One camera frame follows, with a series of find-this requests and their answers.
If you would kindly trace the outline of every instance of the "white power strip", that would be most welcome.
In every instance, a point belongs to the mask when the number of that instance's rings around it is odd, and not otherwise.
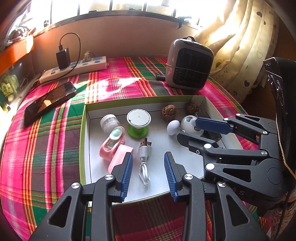
[[[65,69],[59,69],[59,67],[56,67],[54,69],[47,70],[43,73],[43,75],[40,77],[39,81],[41,84],[46,83],[48,81],[57,79],[64,75],[65,73],[69,72],[74,66],[76,62],[71,63],[71,65]],[[93,72],[97,70],[102,70],[107,68],[107,62],[106,62],[106,56],[104,57],[97,57],[92,58],[90,61],[83,63],[82,61],[79,61],[75,69],[71,71],[71,73],[64,76],[64,78],[77,75],[77,74],[83,74],[87,72]]]

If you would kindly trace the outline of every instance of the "cream curtain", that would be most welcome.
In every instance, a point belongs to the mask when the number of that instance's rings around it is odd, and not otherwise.
[[[194,38],[215,57],[210,76],[239,103],[266,83],[263,60],[273,55],[279,18],[264,0],[227,0],[225,10]]]

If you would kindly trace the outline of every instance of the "walnut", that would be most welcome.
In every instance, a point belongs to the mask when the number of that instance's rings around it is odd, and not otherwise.
[[[186,112],[188,115],[194,115],[195,112],[198,112],[200,109],[197,104],[190,102],[186,105]]]
[[[176,114],[177,114],[176,106],[172,104],[164,106],[161,111],[162,118],[167,122],[173,121],[176,118]]]

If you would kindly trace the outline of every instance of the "leopard print fabric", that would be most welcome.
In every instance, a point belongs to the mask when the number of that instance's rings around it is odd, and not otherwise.
[[[282,231],[287,227],[288,223],[290,222],[290,220],[292,219],[293,215],[295,214],[296,211],[296,202],[292,202],[290,204],[288,204],[286,212],[285,212],[285,216],[283,219],[283,223],[281,225],[280,231],[279,231],[279,235],[282,233]],[[276,230],[279,226],[279,221],[281,219],[281,214],[283,212],[283,208],[282,207],[278,207],[273,215],[272,215],[272,226],[271,226],[271,240],[274,239],[274,236],[276,234]]]

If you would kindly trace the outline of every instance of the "portable heater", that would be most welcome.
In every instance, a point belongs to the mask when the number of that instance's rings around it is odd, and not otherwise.
[[[195,41],[175,40],[168,54],[165,81],[171,87],[200,90],[209,76],[214,54]]]

